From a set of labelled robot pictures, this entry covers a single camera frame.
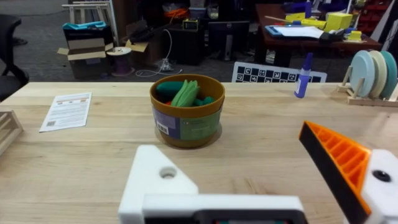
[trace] blue object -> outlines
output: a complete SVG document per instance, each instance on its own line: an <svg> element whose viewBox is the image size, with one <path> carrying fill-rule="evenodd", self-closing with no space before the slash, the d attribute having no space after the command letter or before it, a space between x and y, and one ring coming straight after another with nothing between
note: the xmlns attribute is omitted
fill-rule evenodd
<svg viewBox="0 0 398 224"><path fill-rule="evenodd" d="M293 21L293 25L301 26L301 21Z"/></svg>
<svg viewBox="0 0 398 224"><path fill-rule="evenodd" d="M386 85L384 86L383 91L380 93L380 97L389 99L392 92L394 91L394 88L397 85L397 76L398 76L398 69L397 69L397 63L392 54L390 52L386 51L380 51L380 53L383 55L384 60L386 61L387 64L387 82Z"/></svg>
<svg viewBox="0 0 398 224"><path fill-rule="evenodd" d="M310 79L311 66L312 53L308 53L300 75L298 76L296 90L294 91L294 95L299 98L303 98L305 96L305 90L307 90L308 80Z"/></svg>
<svg viewBox="0 0 398 224"><path fill-rule="evenodd" d="M338 12L347 8L349 0L331 0L331 3L319 5L319 10L325 12Z"/></svg>
<svg viewBox="0 0 398 224"><path fill-rule="evenodd" d="M355 30L355 28L347 28L344 30L344 34L350 34L353 30Z"/></svg>
<svg viewBox="0 0 398 224"><path fill-rule="evenodd" d="M277 31L274 26L265 26L266 31L268 31L268 33L273 36L273 37L283 37L283 35Z"/></svg>
<svg viewBox="0 0 398 224"><path fill-rule="evenodd" d="M85 24L71 24L70 22L67 22L62 26L62 29L83 30L83 29L88 29L89 27L104 28L106 27L106 23L98 21L98 22L88 22Z"/></svg>
<svg viewBox="0 0 398 224"><path fill-rule="evenodd" d="M353 71L349 77L349 84L351 88L356 90L359 80L364 78L362 88L358 92L358 96L367 97L372 90L375 80L374 62L369 52L360 50L357 52L351 61Z"/></svg>
<svg viewBox="0 0 398 224"><path fill-rule="evenodd" d="M303 26L298 26L298 25L286 25L286 26L280 26L280 25L269 25L269 26L265 26L264 28L266 29L266 31L268 31L268 33L273 36L273 37L283 37L282 33L280 33L279 31L277 31L277 29L275 29L275 27L303 27Z"/></svg>
<svg viewBox="0 0 398 224"><path fill-rule="evenodd" d="M309 18L311 17L311 9L312 9L312 3L310 1L293 3L290 6L290 12L288 13L305 12L305 17Z"/></svg>

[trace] printed document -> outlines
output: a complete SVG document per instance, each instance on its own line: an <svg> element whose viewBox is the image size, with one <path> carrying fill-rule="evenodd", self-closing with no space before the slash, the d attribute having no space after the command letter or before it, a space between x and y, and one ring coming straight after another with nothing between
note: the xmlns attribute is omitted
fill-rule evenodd
<svg viewBox="0 0 398 224"><path fill-rule="evenodd" d="M39 132L86 126L91 93L56 96Z"/></svg>

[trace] cable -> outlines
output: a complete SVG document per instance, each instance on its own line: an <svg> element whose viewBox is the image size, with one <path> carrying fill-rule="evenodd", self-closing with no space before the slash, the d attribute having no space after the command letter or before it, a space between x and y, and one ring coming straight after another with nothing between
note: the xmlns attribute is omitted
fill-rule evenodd
<svg viewBox="0 0 398 224"><path fill-rule="evenodd" d="M396 36L397 31L398 31L398 27L393 27L393 28L391 28L390 32L387 34L387 39L384 41L384 43L388 42L386 50L388 50L390 48L390 46L392 44L392 40L394 40L394 37Z"/></svg>
<svg viewBox="0 0 398 224"><path fill-rule="evenodd" d="M62 10L62 11L58 11L58 12L50 12L50 13L45 13L45 14L30 14L30 15L26 14L26 15L13 15L13 16L16 16L16 17L52 16L52 15L55 15L55 14L66 12L66 11L68 11L68 10L66 9L66 10Z"/></svg>
<svg viewBox="0 0 398 224"><path fill-rule="evenodd" d="M136 71L136 76L145 78L145 77L153 77L153 76L155 76L155 75L157 75L157 74L161 74L161 75L178 75L179 73L182 72L182 69L180 69L180 71L177 72L177 73L162 73L162 72L160 72L160 71L162 71L162 68L163 68L163 66L164 66L164 63L165 63L165 62L167 61L167 59L169 58L170 52L172 51L172 45L173 45L173 38L172 38L171 33L170 33L167 29L164 29L163 31L166 31L166 32L169 34L169 37L170 37L170 47L169 47L169 52L167 53L166 58L163 59L163 62L162 62L162 65L161 65L160 68L159 68L159 71L155 72L155 71L152 71L152 70L138 70L138 71ZM143 75L143 74L146 73L146 72L152 72L152 73L154 73L154 74L152 74L152 75Z"/></svg>

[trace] checkerboard pattern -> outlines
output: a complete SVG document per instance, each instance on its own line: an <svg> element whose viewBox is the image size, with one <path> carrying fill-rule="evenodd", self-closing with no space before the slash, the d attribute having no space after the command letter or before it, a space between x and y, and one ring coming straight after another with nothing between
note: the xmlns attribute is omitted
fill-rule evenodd
<svg viewBox="0 0 398 224"><path fill-rule="evenodd" d="M236 82L285 83L285 82L296 82L298 79L299 79L298 74L293 74L288 72L277 72L273 70L261 70L258 68L239 66ZM309 82L321 82L321 77L310 76Z"/></svg>

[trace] wooden rack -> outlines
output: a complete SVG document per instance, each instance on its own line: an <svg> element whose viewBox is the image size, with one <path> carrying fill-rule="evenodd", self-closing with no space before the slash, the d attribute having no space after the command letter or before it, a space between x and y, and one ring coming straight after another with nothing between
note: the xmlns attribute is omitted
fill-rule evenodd
<svg viewBox="0 0 398 224"><path fill-rule="evenodd" d="M0 111L0 155L22 130L22 126L13 111Z"/></svg>
<svg viewBox="0 0 398 224"><path fill-rule="evenodd" d="M349 66L346 72L346 75L344 77L343 83L337 86L337 92L340 93L347 93L347 104L349 105L361 105L361 106L393 106L393 107L398 107L398 84L394 88L394 91L392 92L392 95L390 96L389 99L371 99L371 98L363 98L359 97L358 93L361 90L363 83L365 81L365 78L362 77L359 79L358 86L356 87L355 90L351 88L350 84L347 84L348 78L351 76L351 72L353 71L352 66Z"/></svg>

